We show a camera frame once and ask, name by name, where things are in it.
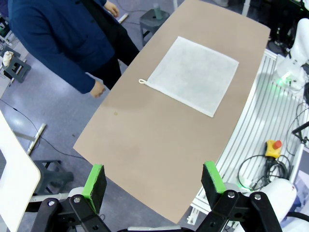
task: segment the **black pants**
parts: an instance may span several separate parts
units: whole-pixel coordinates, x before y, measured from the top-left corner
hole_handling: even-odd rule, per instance
[[[99,69],[91,72],[92,75],[103,80],[104,85],[108,89],[112,89],[121,76],[118,59],[129,66],[139,53],[139,50],[127,34],[126,29],[121,25],[117,25],[117,27],[119,27],[117,28],[117,37],[115,41],[111,42],[115,50],[115,56]]]

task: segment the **blue jacket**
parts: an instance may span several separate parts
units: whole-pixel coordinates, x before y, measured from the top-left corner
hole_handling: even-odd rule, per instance
[[[0,13],[4,17],[9,16],[9,13],[8,13],[8,0],[1,0],[0,1]]]
[[[84,5],[79,0],[9,0],[8,8],[11,30],[24,47],[78,91],[88,93],[95,80],[85,72],[106,63],[114,49]]]

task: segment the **black cable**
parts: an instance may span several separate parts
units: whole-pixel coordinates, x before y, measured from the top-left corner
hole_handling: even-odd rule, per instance
[[[128,13],[134,13],[134,12],[147,12],[146,10],[134,10],[134,11],[129,11],[129,10],[124,9],[124,8],[120,5],[119,0],[116,0],[116,2],[117,2],[118,6],[120,7],[121,10],[126,11],[126,12],[128,12]]]
[[[71,157],[74,157],[74,158],[79,158],[79,159],[82,159],[82,160],[86,160],[84,157],[74,156],[74,155],[70,155],[70,154],[64,153],[62,151],[59,151],[50,142],[48,142],[46,139],[44,139],[43,137],[40,137],[40,138],[45,140],[55,151],[59,152],[60,154],[62,154],[64,156],[71,156]]]
[[[307,105],[309,105],[309,83],[306,83],[304,86],[304,99]]]
[[[139,23],[133,23],[133,22],[127,22],[127,21],[123,21],[122,23],[129,23],[129,24],[134,24],[134,25],[140,25]]]
[[[256,158],[256,157],[264,157],[266,158],[266,162],[265,162],[265,166],[264,166],[264,172],[263,175],[255,182],[255,184],[253,185],[252,188],[246,187],[242,184],[241,180],[240,180],[240,171],[241,168],[243,166],[243,164],[249,160],[251,160],[252,158]],[[279,161],[275,158],[272,157],[266,157],[265,155],[255,155],[255,156],[251,156],[247,159],[245,159],[241,164],[240,167],[238,169],[237,172],[237,179],[240,183],[241,186],[243,186],[244,188],[247,188],[251,191],[256,191],[261,189],[262,187],[268,185],[269,183],[271,183],[270,178],[271,177],[277,177],[277,178],[283,178],[283,179],[288,179],[289,175],[290,175],[290,170],[291,170],[291,162],[289,161],[289,159],[286,156],[283,156],[288,160],[289,163],[289,167],[287,168],[285,166],[285,164],[282,161]],[[273,175],[272,173],[278,170],[279,174],[278,175]]]
[[[6,105],[8,105],[9,107],[11,107],[12,109],[14,109],[15,111],[17,111],[18,113],[20,113],[22,116],[24,116],[26,119],[29,120],[29,122],[33,125],[33,127],[35,128],[35,130],[37,131],[37,133],[39,133],[38,129],[36,128],[36,126],[34,125],[34,123],[30,120],[30,118],[28,118],[26,115],[24,115],[22,112],[20,112],[19,110],[17,110],[16,108],[12,107],[10,104],[6,103],[4,100],[0,99],[1,102],[5,103]],[[64,156],[70,156],[70,157],[74,157],[74,158],[79,158],[82,160],[86,160],[84,157],[79,157],[79,156],[74,156],[74,155],[70,155],[70,154],[66,154],[64,152],[59,151],[58,149],[56,149],[50,142],[48,142],[46,139],[44,139],[43,137],[39,137],[39,143],[38,146],[40,145],[40,139],[45,140],[55,151],[59,152],[60,154],[64,155]]]
[[[301,106],[301,105],[303,105],[303,104],[306,104],[305,102],[302,102],[302,103],[300,103],[300,104],[298,104],[297,105],[297,108],[296,108],[296,119],[297,119],[297,125],[298,126],[300,126],[300,124],[299,124],[299,119],[298,119],[298,117],[299,117],[299,115],[297,115],[297,113],[298,113],[298,109],[299,109],[299,107]]]
[[[309,222],[309,216],[303,213],[299,213],[299,212],[288,212],[288,214],[286,215],[287,217],[293,217],[293,218],[299,218],[302,220],[305,220],[307,222]]]
[[[38,132],[37,128],[35,127],[35,125],[33,124],[33,122],[26,116],[24,115],[22,112],[20,112],[19,110],[17,110],[16,108],[12,107],[10,104],[6,103],[4,100],[0,99],[0,101],[2,101],[4,104],[10,106],[12,109],[14,109],[15,111],[17,111],[18,113],[20,113],[22,116],[24,116],[26,119],[28,119],[29,122],[31,122],[31,124],[33,125],[33,127],[35,128],[35,130]],[[37,145],[32,149],[32,151],[34,151],[38,146],[40,145],[40,141],[37,143]]]
[[[290,128],[292,127],[292,125],[294,124],[294,122],[296,121],[296,120],[298,120],[298,117],[300,116],[300,115],[302,115],[306,110],[308,110],[309,108],[306,108],[306,109],[304,109],[302,112],[300,112],[299,114],[296,114],[296,118],[292,121],[292,123],[290,124],[290,126],[289,126],[289,128],[288,128],[288,130],[287,130],[287,133],[286,133],[286,135],[285,135],[285,148],[286,148],[286,151],[287,151],[287,153],[289,153],[291,156],[295,156],[295,154],[293,154],[292,152],[290,152],[289,151],[289,149],[288,149],[288,144],[287,144],[287,140],[288,140],[288,134],[289,134],[289,130],[290,130]]]
[[[250,189],[250,188],[244,186],[244,185],[242,184],[242,182],[240,181],[239,173],[240,173],[240,170],[241,170],[243,164],[244,164],[245,162],[247,162],[248,160],[251,160],[252,158],[255,158],[255,157],[265,157],[265,155],[255,155],[255,156],[251,156],[251,157],[245,159],[245,160],[240,164],[240,167],[239,167],[238,173],[237,173],[237,179],[238,179],[240,185],[243,186],[243,187],[245,187],[245,188],[247,188],[247,189],[249,189],[249,190],[251,190],[251,191],[254,191],[254,188],[255,188],[255,187],[254,187],[253,189]]]
[[[101,218],[102,221],[105,220],[105,214],[100,214],[99,217],[100,217],[100,218],[103,217],[103,218]]]

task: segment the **white towel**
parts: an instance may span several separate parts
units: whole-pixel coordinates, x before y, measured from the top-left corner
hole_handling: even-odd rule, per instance
[[[3,65],[4,65],[5,67],[9,66],[9,64],[10,64],[10,62],[11,62],[11,59],[12,59],[13,55],[14,55],[14,52],[6,51],[6,52],[4,53],[2,63],[3,63]]]
[[[238,67],[238,61],[178,37],[146,84],[213,117]]]

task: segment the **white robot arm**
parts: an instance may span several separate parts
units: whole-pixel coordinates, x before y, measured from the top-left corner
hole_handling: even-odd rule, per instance
[[[297,193],[296,188],[289,180],[276,179],[263,187],[261,192],[264,192],[268,196],[277,219],[281,222],[293,205]],[[244,231],[245,230],[240,225],[238,225],[234,230],[234,232]]]
[[[276,82],[281,81],[295,95],[302,96],[308,77],[302,66],[309,59],[309,19],[303,18],[297,24],[296,38],[290,53],[274,72]]]

